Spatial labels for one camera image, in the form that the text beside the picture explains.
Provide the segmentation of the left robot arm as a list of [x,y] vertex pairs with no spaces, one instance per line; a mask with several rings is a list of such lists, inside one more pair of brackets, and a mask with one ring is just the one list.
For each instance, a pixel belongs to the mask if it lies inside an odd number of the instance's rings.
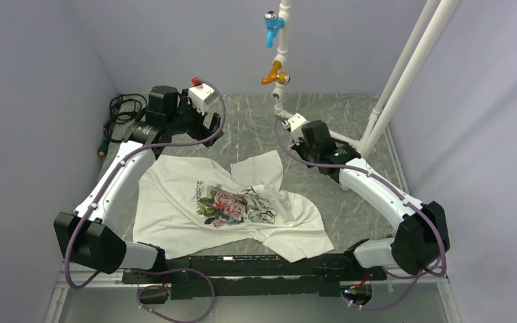
[[140,268],[140,274],[151,283],[165,277],[163,249],[128,242],[114,232],[114,227],[140,178],[163,149],[173,145],[173,136],[188,134],[193,145],[207,147],[222,136],[225,106],[220,113],[213,113],[209,125],[205,124],[215,100],[224,101],[215,87],[199,80],[182,91],[162,85],[152,88],[147,107],[126,129],[116,157],[93,191],[74,211],[61,212],[54,221],[65,266],[74,263],[107,274]]

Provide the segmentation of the white printed t-shirt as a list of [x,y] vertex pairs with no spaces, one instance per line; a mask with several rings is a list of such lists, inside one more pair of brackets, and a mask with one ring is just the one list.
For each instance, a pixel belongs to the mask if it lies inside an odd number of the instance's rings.
[[180,258],[252,239],[289,262],[333,250],[315,204],[281,189],[277,151],[221,167],[206,157],[163,155],[139,181],[135,242]]

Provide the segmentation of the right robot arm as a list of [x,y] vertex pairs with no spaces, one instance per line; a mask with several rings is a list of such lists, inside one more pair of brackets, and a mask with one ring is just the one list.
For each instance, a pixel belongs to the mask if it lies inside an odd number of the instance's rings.
[[441,205],[424,203],[379,175],[356,149],[333,138],[323,121],[307,121],[296,114],[286,127],[298,161],[354,191],[394,230],[390,238],[362,240],[346,251],[348,277],[360,279],[370,268],[388,266],[400,268],[411,278],[445,274],[450,240]]

